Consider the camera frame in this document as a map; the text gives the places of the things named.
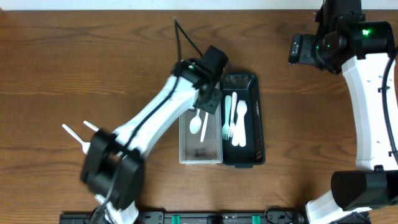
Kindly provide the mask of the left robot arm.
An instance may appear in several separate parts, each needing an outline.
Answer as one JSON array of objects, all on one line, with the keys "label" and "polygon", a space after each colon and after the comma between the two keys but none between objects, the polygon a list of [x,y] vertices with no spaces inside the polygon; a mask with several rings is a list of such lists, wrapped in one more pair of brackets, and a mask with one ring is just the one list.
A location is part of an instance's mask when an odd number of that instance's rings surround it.
[{"label": "left robot arm", "polygon": [[215,85],[227,63],[206,58],[177,62],[163,89],[133,119],[111,133],[97,128],[91,140],[82,143],[86,157],[80,179],[101,203],[90,223],[136,221],[135,201],[144,186],[146,157],[186,111],[216,111],[221,92]]}]

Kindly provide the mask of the white plastic spoon bowl up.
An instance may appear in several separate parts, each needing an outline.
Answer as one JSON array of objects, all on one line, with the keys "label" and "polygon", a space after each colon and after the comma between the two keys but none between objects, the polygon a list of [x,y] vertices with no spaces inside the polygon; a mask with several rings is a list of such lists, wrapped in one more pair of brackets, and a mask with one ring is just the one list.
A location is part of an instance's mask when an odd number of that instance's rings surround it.
[{"label": "white plastic spoon bowl up", "polygon": [[208,115],[209,115],[209,113],[206,112],[205,113],[205,119],[204,119],[204,122],[203,122],[203,126],[202,126],[202,129],[201,129],[200,142],[204,142],[204,139],[205,139],[206,128],[207,128],[207,124],[208,124]]}]

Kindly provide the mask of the clear perforated plastic basket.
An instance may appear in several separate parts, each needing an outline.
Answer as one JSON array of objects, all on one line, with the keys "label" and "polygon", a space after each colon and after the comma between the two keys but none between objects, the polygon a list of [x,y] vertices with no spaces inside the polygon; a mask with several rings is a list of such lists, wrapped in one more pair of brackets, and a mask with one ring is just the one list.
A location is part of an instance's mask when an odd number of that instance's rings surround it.
[{"label": "clear perforated plastic basket", "polygon": [[200,142],[205,112],[200,111],[201,128],[191,134],[189,125],[197,110],[187,110],[179,117],[179,162],[181,164],[218,164],[222,163],[221,103],[215,114],[208,115],[208,124],[204,142]]}]

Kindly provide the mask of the white plastic fork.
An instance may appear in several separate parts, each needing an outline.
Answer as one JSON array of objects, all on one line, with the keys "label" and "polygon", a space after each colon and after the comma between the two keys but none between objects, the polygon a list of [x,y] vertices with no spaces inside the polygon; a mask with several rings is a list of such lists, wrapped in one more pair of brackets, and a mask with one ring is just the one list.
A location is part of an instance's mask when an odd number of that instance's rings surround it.
[{"label": "white plastic fork", "polygon": [[234,129],[236,127],[235,122],[234,122],[234,115],[236,111],[236,103],[237,103],[237,93],[234,91],[232,93],[232,101],[231,101],[231,116],[230,116],[230,122],[229,122],[229,137],[233,137],[234,134]]},{"label": "white plastic fork", "polygon": [[232,143],[233,146],[237,146],[237,145],[239,144],[239,139],[238,139],[238,134],[239,134],[238,125],[239,125],[239,117],[240,117],[240,114],[241,114],[240,110],[241,110],[241,102],[239,101],[239,102],[238,102],[238,105],[237,105],[237,108],[236,108],[236,111],[237,111],[237,115],[238,115],[238,116],[237,116],[237,121],[236,121],[236,125],[235,125],[235,128],[234,128],[233,138],[232,138],[232,141],[231,141],[231,143]]}]

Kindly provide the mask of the light green plastic fork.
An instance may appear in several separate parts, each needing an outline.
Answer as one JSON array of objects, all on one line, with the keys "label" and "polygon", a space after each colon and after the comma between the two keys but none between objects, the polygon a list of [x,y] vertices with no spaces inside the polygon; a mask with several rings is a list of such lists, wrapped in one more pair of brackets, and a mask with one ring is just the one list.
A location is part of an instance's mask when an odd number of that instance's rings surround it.
[{"label": "light green plastic fork", "polygon": [[229,116],[231,112],[232,97],[226,95],[224,99],[224,125],[222,127],[222,138],[223,140],[229,139]]}]

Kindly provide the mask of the black perforated plastic basket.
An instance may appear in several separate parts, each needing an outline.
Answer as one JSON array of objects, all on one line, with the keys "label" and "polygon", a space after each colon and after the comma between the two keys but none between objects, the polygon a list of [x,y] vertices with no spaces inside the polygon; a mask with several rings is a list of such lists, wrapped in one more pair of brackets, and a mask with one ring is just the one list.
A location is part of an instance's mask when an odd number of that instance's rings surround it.
[{"label": "black perforated plastic basket", "polygon": [[244,100],[248,110],[244,116],[246,145],[233,146],[232,140],[222,140],[223,164],[246,169],[262,165],[266,160],[262,127],[259,80],[255,74],[238,70],[231,72],[220,83],[223,96],[237,93],[237,100]]}]

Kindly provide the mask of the white plastic spoon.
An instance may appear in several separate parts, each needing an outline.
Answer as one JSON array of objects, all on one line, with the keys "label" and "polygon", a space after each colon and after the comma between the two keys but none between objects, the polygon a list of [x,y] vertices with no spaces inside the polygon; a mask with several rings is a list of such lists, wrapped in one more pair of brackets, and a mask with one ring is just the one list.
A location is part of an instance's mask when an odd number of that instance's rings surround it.
[{"label": "white plastic spoon", "polygon": [[81,144],[83,153],[87,154],[90,147],[90,143],[82,140],[82,138],[79,137],[79,135],[77,135],[77,133],[74,132],[71,128],[69,128],[66,124],[62,124],[62,128]]},{"label": "white plastic spoon", "polygon": [[94,124],[91,124],[89,121],[84,121],[83,124],[92,129],[94,132],[99,130],[98,127],[96,127]]}]

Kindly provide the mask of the white plastic spoon bowl down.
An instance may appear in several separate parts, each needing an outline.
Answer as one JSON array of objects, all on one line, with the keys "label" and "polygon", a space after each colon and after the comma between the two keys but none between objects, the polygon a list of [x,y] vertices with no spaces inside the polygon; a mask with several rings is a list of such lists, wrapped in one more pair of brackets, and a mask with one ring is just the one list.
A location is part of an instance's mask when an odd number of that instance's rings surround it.
[{"label": "white plastic spoon bowl down", "polygon": [[200,118],[200,109],[197,109],[196,115],[191,119],[190,125],[189,125],[189,130],[191,134],[196,134],[199,132],[201,128],[201,118]]}]

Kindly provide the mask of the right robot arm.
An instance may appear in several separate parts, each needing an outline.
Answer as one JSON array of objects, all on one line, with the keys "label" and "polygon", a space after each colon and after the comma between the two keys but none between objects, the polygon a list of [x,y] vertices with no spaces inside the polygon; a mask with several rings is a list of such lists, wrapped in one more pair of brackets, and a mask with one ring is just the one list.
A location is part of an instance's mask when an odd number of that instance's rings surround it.
[{"label": "right robot arm", "polygon": [[357,139],[356,169],[333,173],[330,190],[306,204],[308,223],[335,223],[397,204],[396,55],[387,22],[336,22],[293,37],[289,63],[345,78]]}]

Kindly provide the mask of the white plastic fork handle up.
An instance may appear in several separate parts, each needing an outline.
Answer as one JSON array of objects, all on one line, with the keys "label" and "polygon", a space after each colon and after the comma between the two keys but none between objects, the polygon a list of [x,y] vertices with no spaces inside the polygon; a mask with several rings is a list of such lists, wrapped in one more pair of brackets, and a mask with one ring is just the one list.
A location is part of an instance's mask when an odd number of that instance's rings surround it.
[{"label": "white plastic fork handle up", "polygon": [[237,113],[238,113],[238,144],[241,147],[244,147],[246,145],[246,130],[245,130],[245,124],[244,124],[244,116],[247,112],[247,104],[244,100],[240,100],[238,103],[237,107]]}]

